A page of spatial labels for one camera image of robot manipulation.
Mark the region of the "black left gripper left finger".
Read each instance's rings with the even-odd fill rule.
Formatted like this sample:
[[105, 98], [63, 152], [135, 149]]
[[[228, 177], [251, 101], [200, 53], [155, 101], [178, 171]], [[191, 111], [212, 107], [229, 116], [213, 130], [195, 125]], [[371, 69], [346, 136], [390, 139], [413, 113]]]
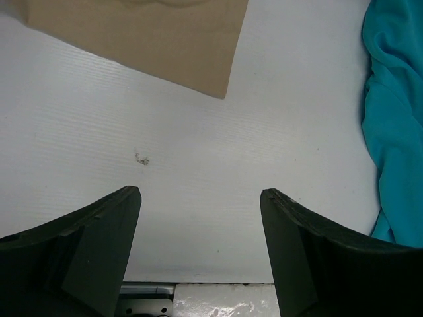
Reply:
[[141, 207], [125, 186], [1, 239], [2, 316], [113, 316]]

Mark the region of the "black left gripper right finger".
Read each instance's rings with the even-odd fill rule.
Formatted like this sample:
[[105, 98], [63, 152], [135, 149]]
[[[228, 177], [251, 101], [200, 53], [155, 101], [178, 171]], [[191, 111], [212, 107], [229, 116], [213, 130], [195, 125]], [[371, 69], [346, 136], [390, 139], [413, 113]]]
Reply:
[[276, 189], [260, 210], [282, 316], [421, 316], [422, 251], [371, 238]]

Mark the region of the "teal t shirt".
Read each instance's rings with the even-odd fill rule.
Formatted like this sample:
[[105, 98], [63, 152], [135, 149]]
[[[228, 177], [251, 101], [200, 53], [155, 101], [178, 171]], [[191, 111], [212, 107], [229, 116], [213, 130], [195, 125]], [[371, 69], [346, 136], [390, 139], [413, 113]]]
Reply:
[[379, 172], [373, 237], [422, 247], [422, 2], [372, 1], [362, 130]]

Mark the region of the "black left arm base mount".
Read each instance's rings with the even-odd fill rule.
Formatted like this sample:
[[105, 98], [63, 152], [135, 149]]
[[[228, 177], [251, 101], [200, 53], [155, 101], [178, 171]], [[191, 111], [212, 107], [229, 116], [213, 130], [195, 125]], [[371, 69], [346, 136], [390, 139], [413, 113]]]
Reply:
[[172, 316], [176, 285], [172, 283], [123, 283], [115, 316]]

